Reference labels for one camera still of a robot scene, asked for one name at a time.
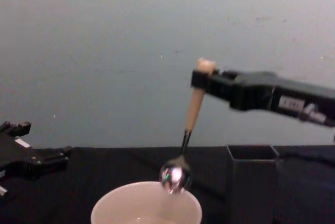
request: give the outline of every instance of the spoon handle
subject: spoon handle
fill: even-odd
[[[215,66],[216,66],[215,62],[200,58],[198,60],[197,70],[207,73],[208,75],[211,75],[213,71],[215,70]],[[192,130],[194,128],[195,122],[197,120],[197,117],[198,117],[198,114],[201,108],[201,104],[204,99],[204,95],[205,95],[205,91],[202,89],[195,88],[193,90],[191,101],[188,107],[186,128],[185,128],[183,144],[182,144],[180,155],[184,155],[186,151],[189,139],[191,137]]]

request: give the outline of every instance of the metal spoon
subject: metal spoon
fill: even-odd
[[[215,65],[215,62],[199,59],[197,70],[212,74],[215,69]],[[198,117],[204,95],[204,90],[196,88],[193,90],[191,102],[188,108],[187,124],[180,154],[177,158],[167,161],[160,170],[159,180],[163,188],[170,194],[181,193],[184,190],[188,190],[191,186],[192,173],[190,166],[185,161],[184,155]]]

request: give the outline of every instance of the black tablecloth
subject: black tablecloth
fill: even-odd
[[[332,159],[335,147],[277,147],[277,150]],[[42,154],[54,151],[39,150]],[[177,148],[74,148],[64,172],[45,175],[36,181],[9,178],[1,182],[10,196],[0,205],[0,223],[89,224],[91,211],[103,195],[128,183],[157,181],[161,165],[177,153]],[[226,149],[189,148],[187,161],[195,175],[191,192],[202,206],[203,223],[224,223]],[[335,171],[301,160],[284,161],[282,168],[276,222],[335,223]]]

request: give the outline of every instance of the paper cup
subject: paper cup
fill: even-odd
[[[188,191],[170,195],[160,182],[119,187],[94,206],[92,224],[200,224],[202,209]]]

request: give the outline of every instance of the sticker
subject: sticker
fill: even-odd
[[[21,146],[23,146],[23,147],[25,147],[25,148],[30,147],[30,145],[29,145],[28,143],[24,142],[24,141],[21,140],[21,139],[16,139],[15,142],[18,143],[18,144],[20,144]]]
[[[292,110],[292,111],[302,111],[304,110],[305,101],[297,98],[282,96],[279,100],[279,108]]]
[[[311,112],[311,115],[312,119],[320,122],[320,123],[324,123],[327,119],[327,117],[321,113],[315,113],[315,112]]]

